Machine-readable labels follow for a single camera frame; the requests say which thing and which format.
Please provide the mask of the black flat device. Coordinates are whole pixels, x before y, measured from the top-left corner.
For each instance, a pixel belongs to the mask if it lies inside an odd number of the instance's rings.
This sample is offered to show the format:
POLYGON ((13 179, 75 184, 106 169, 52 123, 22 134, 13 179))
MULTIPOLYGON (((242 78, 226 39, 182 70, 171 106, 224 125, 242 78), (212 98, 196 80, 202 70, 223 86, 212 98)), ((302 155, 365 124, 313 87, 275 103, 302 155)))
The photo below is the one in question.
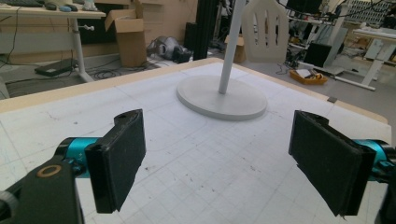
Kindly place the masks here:
POLYGON ((78 61, 75 59, 64 59, 56 63, 50 63, 44 66, 39 66, 35 69, 35 73, 46 77, 55 77, 65 72, 72 71, 78 61))

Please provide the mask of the grey bag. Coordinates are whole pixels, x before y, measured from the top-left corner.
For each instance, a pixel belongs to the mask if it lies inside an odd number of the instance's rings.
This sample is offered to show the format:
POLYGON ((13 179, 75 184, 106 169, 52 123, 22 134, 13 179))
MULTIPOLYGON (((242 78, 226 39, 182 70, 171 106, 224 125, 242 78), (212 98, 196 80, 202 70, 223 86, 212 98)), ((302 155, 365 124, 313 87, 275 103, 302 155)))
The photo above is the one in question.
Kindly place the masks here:
POLYGON ((147 47, 147 55, 156 55, 174 63, 186 63, 192 51, 182 47, 172 36, 159 36, 147 47))

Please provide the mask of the yellow tray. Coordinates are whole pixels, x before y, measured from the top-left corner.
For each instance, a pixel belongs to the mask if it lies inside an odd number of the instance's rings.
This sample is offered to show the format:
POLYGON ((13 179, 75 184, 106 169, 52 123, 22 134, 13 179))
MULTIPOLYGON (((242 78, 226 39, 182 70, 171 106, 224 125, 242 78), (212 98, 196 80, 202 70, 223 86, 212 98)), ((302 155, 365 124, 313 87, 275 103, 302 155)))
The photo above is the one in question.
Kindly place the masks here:
POLYGON ((290 77, 305 85, 322 85, 328 80, 321 73, 312 77, 302 77, 296 70, 290 70, 290 77))

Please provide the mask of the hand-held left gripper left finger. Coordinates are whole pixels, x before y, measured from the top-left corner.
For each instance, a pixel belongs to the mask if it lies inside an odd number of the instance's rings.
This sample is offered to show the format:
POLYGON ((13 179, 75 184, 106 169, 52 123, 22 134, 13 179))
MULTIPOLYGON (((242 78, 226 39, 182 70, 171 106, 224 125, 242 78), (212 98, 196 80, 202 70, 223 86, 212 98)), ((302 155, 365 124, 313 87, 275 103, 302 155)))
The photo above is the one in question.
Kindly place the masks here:
POLYGON ((120 211, 146 155, 143 110, 117 115, 114 126, 85 149, 96 211, 120 211))

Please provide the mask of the black metal column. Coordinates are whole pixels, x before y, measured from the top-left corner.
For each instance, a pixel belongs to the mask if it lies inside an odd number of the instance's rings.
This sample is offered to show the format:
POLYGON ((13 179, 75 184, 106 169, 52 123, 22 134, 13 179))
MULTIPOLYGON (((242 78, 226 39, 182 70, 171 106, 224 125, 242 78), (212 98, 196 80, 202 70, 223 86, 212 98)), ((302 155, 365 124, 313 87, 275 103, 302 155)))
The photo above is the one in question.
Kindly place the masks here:
POLYGON ((207 57, 209 38, 212 34, 212 24, 215 21, 215 11, 218 0, 198 0, 196 13, 196 40, 193 51, 195 61, 207 57))

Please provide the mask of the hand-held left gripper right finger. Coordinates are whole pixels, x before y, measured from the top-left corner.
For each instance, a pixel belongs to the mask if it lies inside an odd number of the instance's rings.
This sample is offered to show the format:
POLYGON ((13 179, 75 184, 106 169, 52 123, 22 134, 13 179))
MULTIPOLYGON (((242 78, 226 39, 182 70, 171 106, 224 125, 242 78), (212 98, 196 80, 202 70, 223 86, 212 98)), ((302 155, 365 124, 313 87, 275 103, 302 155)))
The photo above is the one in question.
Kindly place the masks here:
POLYGON ((289 154, 336 216, 355 216, 375 151, 336 131, 322 116, 294 112, 289 154))

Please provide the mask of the white workbench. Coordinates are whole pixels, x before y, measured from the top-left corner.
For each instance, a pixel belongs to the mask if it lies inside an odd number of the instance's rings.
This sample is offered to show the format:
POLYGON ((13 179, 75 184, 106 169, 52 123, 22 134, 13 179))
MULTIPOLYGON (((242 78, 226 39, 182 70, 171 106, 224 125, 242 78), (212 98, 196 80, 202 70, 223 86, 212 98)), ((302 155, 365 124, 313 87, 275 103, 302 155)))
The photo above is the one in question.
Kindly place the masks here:
POLYGON ((371 66, 369 67, 367 73, 365 74, 362 82, 356 82, 338 76, 335 76, 334 79, 360 88, 364 88, 369 91, 375 91, 375 87, 371 87, 370 83, 372 80, 377 78, 378 72, 380 71, 383 63, 386 60, 386 53, 388 48, 392 44, 396 44, 396 34, 384 33, 383 31, 378 31, 368 28, 354 29, 352 33, 358 36, 380 39, 383 43, 383 46, 381 47, 380 51, 376 54, 375 59, 373 60, 371 66))

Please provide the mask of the black square case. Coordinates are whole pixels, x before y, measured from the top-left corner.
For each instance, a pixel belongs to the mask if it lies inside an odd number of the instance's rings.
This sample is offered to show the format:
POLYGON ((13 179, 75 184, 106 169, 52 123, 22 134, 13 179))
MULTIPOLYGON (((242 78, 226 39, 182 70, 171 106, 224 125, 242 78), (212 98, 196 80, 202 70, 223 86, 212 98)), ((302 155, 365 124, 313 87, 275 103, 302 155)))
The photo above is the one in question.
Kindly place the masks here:
POLYGON ((331 46, 311 43, 306 51, 304 62, 322 67, 331 51, 331 46))

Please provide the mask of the white stand with round base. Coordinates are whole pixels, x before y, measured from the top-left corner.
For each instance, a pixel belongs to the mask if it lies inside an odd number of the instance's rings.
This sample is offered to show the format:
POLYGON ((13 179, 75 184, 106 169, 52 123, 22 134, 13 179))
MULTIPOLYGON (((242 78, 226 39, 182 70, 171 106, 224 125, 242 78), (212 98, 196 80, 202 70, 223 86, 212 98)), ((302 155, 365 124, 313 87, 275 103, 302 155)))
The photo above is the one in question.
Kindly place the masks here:
POLYGON ((230 39, 221 76, 194 76, 177 85, 177 98, 187 108, 213 119, 242 121, 263 115, 267 99, 262 92, 231 79, 233 58, 246 0, 235 0, 230 39))

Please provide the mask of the small cardboard box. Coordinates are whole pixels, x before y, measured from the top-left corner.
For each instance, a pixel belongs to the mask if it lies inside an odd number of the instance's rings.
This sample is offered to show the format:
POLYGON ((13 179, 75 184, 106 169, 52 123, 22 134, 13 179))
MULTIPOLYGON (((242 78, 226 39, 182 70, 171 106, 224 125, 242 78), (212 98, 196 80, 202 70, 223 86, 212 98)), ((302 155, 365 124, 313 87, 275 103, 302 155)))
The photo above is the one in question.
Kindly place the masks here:
POLYGON ((246 53, 245 53, 245 42, 244 38, 242 35, 239 35, 237 37, 237 42, 236 42, 236 47, 235 47, 235 52, 233 56, 233 61, 235 63, 242 63, 247 59, 246 53))

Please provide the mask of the white plastic chair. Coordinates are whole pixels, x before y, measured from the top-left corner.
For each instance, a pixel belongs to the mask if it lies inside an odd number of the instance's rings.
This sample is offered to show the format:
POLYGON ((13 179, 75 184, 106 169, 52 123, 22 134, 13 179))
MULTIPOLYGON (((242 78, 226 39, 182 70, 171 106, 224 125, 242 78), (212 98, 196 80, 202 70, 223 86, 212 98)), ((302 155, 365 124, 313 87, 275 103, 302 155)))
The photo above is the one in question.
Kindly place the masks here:
POLYGON ((283 63, 289 41, 286 10, 276 0, 249 0, 242 13, 247 59, 254 63, 283 63))

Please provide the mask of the tall open cardboard box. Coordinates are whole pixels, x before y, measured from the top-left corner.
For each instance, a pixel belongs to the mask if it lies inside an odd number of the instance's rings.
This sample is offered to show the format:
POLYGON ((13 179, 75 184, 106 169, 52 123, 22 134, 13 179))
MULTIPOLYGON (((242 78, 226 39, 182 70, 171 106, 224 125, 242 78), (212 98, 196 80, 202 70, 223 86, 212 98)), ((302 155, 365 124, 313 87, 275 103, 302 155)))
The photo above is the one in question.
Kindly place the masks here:
POLYGON ((147 60, 143 6, 134 0, 134 9, 111 10, 105 20, 105 29, 115 30, 121 65, 137 67, 147 60))

